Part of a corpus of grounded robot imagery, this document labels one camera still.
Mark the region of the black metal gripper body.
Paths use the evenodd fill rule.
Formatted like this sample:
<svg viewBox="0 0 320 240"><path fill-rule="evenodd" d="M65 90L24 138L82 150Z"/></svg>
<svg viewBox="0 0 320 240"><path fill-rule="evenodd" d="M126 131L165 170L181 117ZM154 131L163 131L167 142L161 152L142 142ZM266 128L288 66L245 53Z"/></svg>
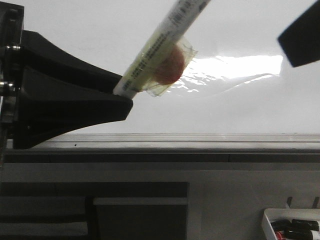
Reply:
<svg viewBox="0 0 320 240"><path fill-rule="evenodd" d="M17 93L21 85L21 39L24 7L0 2L0 171L3 171L7 140L14 125Z"/></svg>

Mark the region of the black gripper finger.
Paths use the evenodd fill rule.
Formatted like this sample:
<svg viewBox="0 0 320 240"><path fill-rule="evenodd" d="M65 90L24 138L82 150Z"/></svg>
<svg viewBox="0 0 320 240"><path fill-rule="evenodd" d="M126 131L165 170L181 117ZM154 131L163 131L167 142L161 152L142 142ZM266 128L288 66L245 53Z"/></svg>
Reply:
<svg viewBox="0 0 320 240"><path fill-rule="evenodd" d="M113 94L121 76L84 62L25 30L13 147L23 150L77 129L123 121L133 101Z"/></svg>
<svg viewBox="0 0 320 240"><path fill-rule="evenodd" d="M320 60L320 3L315 2L277 38L291 66Z"/></svg>

